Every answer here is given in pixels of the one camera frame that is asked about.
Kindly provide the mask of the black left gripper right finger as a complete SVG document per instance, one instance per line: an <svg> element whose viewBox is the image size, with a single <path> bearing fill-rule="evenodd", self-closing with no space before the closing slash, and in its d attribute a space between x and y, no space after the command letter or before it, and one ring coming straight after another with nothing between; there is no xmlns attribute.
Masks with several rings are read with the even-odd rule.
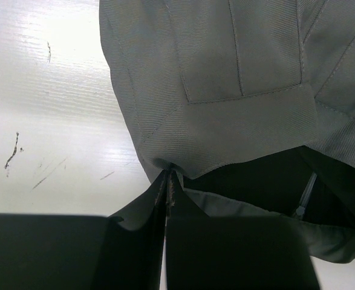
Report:
<svg viewBox="0 0 355 290"><path fill-rule="evenodd" d="M168 289L319 289L302 237L279 217L210 217L168 177Z"/></svg>

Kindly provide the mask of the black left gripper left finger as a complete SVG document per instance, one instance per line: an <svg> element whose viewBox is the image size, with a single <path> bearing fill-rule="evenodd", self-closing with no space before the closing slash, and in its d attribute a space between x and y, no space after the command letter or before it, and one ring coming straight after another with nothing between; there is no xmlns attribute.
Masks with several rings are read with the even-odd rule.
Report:
<svg viewBox="0 0 355 290"><path fill-rule="evenodd" d="M158 289L166 187L108 217L0 213L0 289Z"/></svg>

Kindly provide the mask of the grey pleated skirt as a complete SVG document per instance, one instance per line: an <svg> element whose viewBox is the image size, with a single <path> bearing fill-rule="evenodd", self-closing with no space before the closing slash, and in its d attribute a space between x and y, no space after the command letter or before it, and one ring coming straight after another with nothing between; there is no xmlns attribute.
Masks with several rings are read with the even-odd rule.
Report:
<svg viewBox="0 0 355 290"><path fill-rule="evenodd" d="M100 1L99 25L150 181L355 259L355 1Z"/></svg>

